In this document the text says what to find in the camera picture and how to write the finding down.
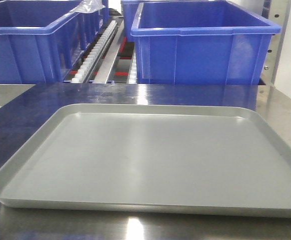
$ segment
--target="metal frame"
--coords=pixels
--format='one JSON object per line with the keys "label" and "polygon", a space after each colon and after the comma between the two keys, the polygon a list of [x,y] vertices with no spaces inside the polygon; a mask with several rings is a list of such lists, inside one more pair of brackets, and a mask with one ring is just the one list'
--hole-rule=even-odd
{"label": "metal frame", "polygon": [[272,36],[264,61],[261,79],[266,85],[273,86],[276,80],[290,8],[291,0],[264,0],[262,16],[282,26],[281,34]]}

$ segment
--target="metal countertop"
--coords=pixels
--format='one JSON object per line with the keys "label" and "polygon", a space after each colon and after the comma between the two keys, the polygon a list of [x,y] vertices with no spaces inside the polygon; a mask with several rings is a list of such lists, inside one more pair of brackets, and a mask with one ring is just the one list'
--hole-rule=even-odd
{"label": "metal countertop", "polygon": [[[0,108],[0,167],[57,109],[75,103],[243,107],[261,114],[291,146],[291,99],[270,86],[39,84]],[[16,209],[0,204],[0,240],[43,239],[291,240],[291,219]]]}

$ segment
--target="blue plastic bin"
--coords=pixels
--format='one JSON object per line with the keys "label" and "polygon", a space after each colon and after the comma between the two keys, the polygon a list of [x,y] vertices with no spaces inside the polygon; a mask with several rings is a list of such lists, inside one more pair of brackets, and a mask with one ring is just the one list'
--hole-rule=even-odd
{"label": "blue plastic bin", "polygon": [[225,0],[140,3],[138,83],[257,85],[281,27]]}
{"label": "blue plastic bin", "polygon": [[99,31],[80,1],[0,1],[0,84],[62,82]]}
{"label": "blue plastic bin", "polygon": [[108,23],[109,21],[109,17],[110,17],[110,12],[109,12],[109,0],[102,0],[102,4],[105,6],[105,8],[103,8],[100,12],[102,15],[102,22],[100,24],[100,28],[102,25],[105,25]]}
{"label": "blue plastic bin", "polygon": [[134,38],[131,36],[131,26],[134,22],[135,15],[139,6],[139,3],[145,2],[167,2],[167,1],[180,1],[180,0],[121,0],[121,6],[123,9],[123,20],[124,20],[124,33],[126,39],[129,42],[133,42]]}

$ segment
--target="bin rim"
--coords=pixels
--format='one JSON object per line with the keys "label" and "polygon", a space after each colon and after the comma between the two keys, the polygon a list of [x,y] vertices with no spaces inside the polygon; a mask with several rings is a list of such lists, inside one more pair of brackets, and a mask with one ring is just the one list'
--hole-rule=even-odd
{"label": "bin rim", "polygon": [[141,2],[137,8],[136,14],[131,27],[131,35],[133,37],[160,37],[160,36],[213,36],[213,35],[241,35],[241,34],[278,34],[281,32],[282,27],[268,20],[248,9],[241,7],[231,1],[193,1],[185,0],[179,2],[209,2],[210,4],[216,2],[223,2],[226,4],[234,5],[235,7],[246,12],[250,16],[258,19],[259,21],[267,24],[267,26],[216,26],[216,27],[171,27],[171,28],[139,28],[140,20],[142,17],[142,11],[144,4],[156,4],[153,2]]}
{"label": "bin rim", "polygon": [[[27,1],[27,0],[0,0],[1,2],[8,1]],[[36,1],[36,2],[49,2],[51,0],[28,0],[28,1]],[[56,2],[68,2],[68,0],[52,0]],[[47,26],[0,26],[0,35],[50,35],[53,34],[60,27],[68,23],[75,16],[77,16],[79,12],[67,12],[61,17],[57,18],[53,22],[51,22]]]}

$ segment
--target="plastic bag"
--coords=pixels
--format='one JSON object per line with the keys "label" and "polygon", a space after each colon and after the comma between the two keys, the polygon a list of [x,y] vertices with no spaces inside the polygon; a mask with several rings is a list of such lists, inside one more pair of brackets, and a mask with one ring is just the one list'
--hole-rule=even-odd
{"label": "plastic bag", "polygon": [[72,9],[71,12],[91,14],[103,8],[105,8],[105,6],[102,5],[102,0],[83,0],[76,8]]}

